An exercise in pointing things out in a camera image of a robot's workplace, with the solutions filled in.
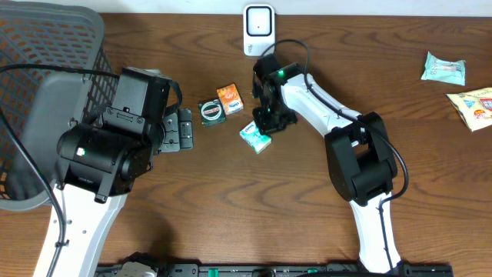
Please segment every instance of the orange packet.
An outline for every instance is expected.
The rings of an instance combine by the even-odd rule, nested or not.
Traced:
[[[239,112],[244,108],[238,89],[235,84],[228,85],[217,90],[219,99],[224,107],[225,114],[230,115],[234,112]]]

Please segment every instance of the teal packet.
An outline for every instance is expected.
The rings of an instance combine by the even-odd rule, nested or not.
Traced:
[[[256,123],[251,122],[239,132],[239,135],[254,149],[256,154],[260,154],[263,149],[271,144],[271,138],[260,134],[260,129]]]
[[[464,61],[446,62],[427,53],[422,80],[433,80],[455,85],[464,85]]]

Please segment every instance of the yellow snack packet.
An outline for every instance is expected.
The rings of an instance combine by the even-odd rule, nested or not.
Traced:
[[[446,96],[472,132],[492,125],[492,88]]]
[[[225,114],[230,115],[239,112],[244,108],[238,89],[235,84],[228,85],[217,90],[218,97],[221,99]]]

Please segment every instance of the wood grain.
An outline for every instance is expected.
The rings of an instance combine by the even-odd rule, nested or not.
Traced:
[[[195,146],[160,155],[154,171],[137,180],[101,262],[135,251],[215,264],[357,258],[353,215],[328,178],[319,134],[301,118],[273,135],[260,155],[238,135],[258,106],[250,96],[255,59],[242,51],[241,16],[103,19],[105,51],[117,72],[124,66],[159,68],[180,83],[183,107],[194,113]],[[456,276],[489,276],[492,128],[470,133],[444,94],[490,86],[492,21],[278,16],[277,23],[278,39],[299,38],[311,47],[311,71],[321,87],[355,110],[383,117],[407,162],[411,186],[391,208],[401,256],[449,262]],[[466,60],[466,87],[421,81],[427,51]],[[284,64],[305,59],[292,45],[279,46],[278,53]],[[244,111],[203,128],[197,103],[232,82]],[[394,183],[399,189],[401,176]],[[46,207],[0,212],[1,275],[33,272],[48,215]]]

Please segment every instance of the dark green packet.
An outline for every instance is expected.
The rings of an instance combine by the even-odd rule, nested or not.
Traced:
[[[225,112],[218,98],[198,104],[200,109],[201,124],[205,127],[225,122]]]

